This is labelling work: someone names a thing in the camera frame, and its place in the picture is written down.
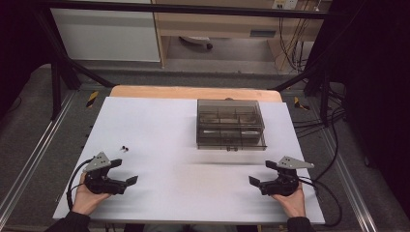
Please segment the office chair base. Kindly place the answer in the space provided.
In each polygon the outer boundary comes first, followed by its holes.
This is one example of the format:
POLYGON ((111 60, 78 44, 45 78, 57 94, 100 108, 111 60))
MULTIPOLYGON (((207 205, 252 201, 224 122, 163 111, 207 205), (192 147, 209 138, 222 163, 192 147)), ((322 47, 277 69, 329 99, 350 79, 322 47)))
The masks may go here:
POLYGON ((182 37, 182 40, 191 44, 205 45, 207 49, 212 49, 213 45, 208 37, 182 37))

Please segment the white table board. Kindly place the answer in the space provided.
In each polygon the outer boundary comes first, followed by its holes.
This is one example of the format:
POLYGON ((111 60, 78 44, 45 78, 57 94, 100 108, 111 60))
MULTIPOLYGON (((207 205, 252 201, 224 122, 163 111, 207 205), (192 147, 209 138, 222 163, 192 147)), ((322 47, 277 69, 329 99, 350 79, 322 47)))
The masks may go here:
POLYGON ((265 160, 301 159, 302 152, 283 102, 260 104, 264 151, 201 150, 196 146, 195 100, 114 98, 104 100, 81 154, 121 159, 109 176, 137 183, 105 200, 94 220, 142 223, 273 224, 286 215, 262 195, 249 176, 274 180, 265 160))

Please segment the white cabinet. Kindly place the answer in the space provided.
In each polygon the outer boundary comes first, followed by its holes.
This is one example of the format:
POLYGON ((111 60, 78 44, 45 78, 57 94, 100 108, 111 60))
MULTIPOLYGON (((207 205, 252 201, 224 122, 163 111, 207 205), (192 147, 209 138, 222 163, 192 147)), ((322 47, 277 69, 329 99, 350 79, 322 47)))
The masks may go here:
POLYGON ((66 9, 51 12, 74 60, 161 60, 152 13, 66 9))

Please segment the person's right hand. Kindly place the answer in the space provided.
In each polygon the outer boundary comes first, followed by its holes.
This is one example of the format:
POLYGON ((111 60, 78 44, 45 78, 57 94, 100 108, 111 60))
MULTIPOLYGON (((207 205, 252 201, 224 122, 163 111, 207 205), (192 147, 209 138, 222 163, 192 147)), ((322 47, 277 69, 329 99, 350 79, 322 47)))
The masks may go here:
POLYGON ((302 184, 299 184, 296 190, 288 196, 274 194, 272 198, 277 200, 289 218, 299 218, 307 215, 302 184))

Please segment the yellow black floor tape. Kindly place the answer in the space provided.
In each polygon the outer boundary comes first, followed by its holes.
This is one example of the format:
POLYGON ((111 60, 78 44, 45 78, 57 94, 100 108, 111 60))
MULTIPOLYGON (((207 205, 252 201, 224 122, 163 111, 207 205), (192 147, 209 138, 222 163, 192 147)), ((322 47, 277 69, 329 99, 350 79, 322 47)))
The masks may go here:
POLYGON ((87 101, 87 103, 86 103, 86 107, 87 107, 87 108, 90 108, 90 107, 93 106, 93 104, 94 104, 94 102, 95 102, 95 100, 96 100, 98 94, 99 94, 99 91, 94 91, 94 92, 90 95, 90 97, 89 97, 89 99, 88 99, 88 101, 87 101))
POLYGON ((301 108, 303 110, 310 110, 310 107, 308 105, 301 104, 299 98, 297 98, 297 97, 294 97, 294 107, 295 108, 301 108))

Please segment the aluminium floor rail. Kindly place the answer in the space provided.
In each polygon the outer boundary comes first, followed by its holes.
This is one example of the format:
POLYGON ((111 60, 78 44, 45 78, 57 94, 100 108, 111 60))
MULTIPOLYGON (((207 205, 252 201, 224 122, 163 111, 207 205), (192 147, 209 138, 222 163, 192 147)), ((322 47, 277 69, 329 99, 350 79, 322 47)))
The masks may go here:
POLYGON ((25 162, 23 168, 19 172, 14 184, 7 193, 5 199, 0 204, 0 228, 4 227, 10 215, 12 214, 19 198, 26 189, 39 163, 41 162, 44 153, 46 152, 55 133, 58 131, 61 123, 65 119, 69 111, 76 91, 69 91, 62 102, 62 109, 57 114, 56 118, 51 120, 47 125, 42 137, 32 151, 28 161, 25 162))
POLYGON ((337 156, 334 167, 343 185, 349 203, 363 232, 377 232, 377 226, 366 206, 366 203, 341 156, 337 151, 337 140, 332 130, 325 128, 321 131, 326 147, 331 157, 337 156))

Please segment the black metal frame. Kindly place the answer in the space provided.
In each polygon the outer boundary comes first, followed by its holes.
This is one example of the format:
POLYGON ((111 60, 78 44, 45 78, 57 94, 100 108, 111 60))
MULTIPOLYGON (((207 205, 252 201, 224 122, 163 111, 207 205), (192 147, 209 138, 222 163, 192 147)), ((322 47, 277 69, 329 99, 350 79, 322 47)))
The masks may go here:
POLYGON ((61 97, 59 96, 60 72, 58 68, 66 69, 68 75, 62 75, 70 89, 78 89, 81 85, 75 72, 80 72, 90 77, 97 83, 107 88, 115 87, 114 83, 103 79, 97 74, 86 69, 74 61, 66 52, 63 43, 59 41, 60 33, 50 27, 50 21, 44 16, 44 12, 52 9, 112 11, 112 12, 138 12, 138 13, 161 13, 161 14, 187 14, 187 15, 229 15, 251 17, 277 17, 277 18, 307 18, 307 19, 340 19, 344 14, 337 12, 308 12, 296 10, 262 10, 237 7, 216 6, 193 6, 193 5, 170 5, 170 4, 143 4, 121 3, 101 1, 74 1, 74 0, 36 0, 30 10, 34 18, 40 24, 45 37, 51 44, 52 54, 55 60, 51 65, 52 88, 53 88, 53 114, 55 119, 61 110, 61 97))

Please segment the wooden desk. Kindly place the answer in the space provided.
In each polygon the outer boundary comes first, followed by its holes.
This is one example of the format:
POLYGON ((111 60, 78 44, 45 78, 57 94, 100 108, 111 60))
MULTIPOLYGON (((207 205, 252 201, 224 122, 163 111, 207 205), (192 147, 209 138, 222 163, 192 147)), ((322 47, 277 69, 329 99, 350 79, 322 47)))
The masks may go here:
MULTIPOLYGON (((154 4, 273 9, 274 0, 151 0, 154 4)), ((294 10, 314 12, 319 0, 298 0, 294 10)), ((279 70, 290 67, 291 53, 299 43, 314 42, 321 19, 155 13, 161 37, 264 39, 279 70)))

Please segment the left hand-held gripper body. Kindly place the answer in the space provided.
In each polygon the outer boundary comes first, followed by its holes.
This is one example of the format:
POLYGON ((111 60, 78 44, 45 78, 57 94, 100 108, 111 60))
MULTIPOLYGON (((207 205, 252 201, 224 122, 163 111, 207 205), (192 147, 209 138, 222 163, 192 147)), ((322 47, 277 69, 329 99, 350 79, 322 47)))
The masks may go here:
POLYGON ((127 188, 126 182, 108 177, 111 160, 104 152, 94 156, 83 172, 86 174, 84 184, 93 193, 123 194, 127 188))

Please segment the person's left hand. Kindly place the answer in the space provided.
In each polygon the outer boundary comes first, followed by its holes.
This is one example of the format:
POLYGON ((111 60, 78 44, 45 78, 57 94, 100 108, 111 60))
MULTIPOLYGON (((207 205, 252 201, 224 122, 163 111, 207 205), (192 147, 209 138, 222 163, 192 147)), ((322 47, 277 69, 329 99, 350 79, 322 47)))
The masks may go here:
POLYGON ((85 216, 90 216, 105 199, 110 197, 110 194, 95 194, 85 186, 84 181, 85 174, 82 174, 80 176, 79 187, 75 193, 72 211, 85 216))

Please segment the smoky transparent drawer box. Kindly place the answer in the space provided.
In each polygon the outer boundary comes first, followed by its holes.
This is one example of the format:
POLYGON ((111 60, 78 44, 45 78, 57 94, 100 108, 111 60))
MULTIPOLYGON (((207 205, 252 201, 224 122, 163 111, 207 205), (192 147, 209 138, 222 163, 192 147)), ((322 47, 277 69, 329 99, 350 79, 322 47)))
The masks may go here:
POLYGON ((198 149, 264 151, 265 125, 258 101, 198 100, 196 145, 198 149))

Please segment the white wall power outlet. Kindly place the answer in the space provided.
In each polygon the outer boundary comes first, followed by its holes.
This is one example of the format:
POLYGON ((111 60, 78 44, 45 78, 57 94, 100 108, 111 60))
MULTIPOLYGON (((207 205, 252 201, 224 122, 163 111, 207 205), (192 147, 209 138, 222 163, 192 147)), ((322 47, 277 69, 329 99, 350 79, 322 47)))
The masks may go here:
POLYGON ((294 10, 297 3, 298 0, 274 0, 272 8, 279 10, 294 10))

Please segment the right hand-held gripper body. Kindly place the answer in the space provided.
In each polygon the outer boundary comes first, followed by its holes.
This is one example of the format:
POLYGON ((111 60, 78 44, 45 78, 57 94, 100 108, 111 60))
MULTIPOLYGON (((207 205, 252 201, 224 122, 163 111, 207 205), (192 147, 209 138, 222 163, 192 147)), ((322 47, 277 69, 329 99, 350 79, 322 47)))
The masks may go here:
POLYGON ((280 194, 288 196, 292 194, 299 185, 297 169, 313 168, 314 164, 291 157, 283 157, 276 162, 278 166, 278 177, 273 181, 262 182, 259 189, 262 195, 280 194))

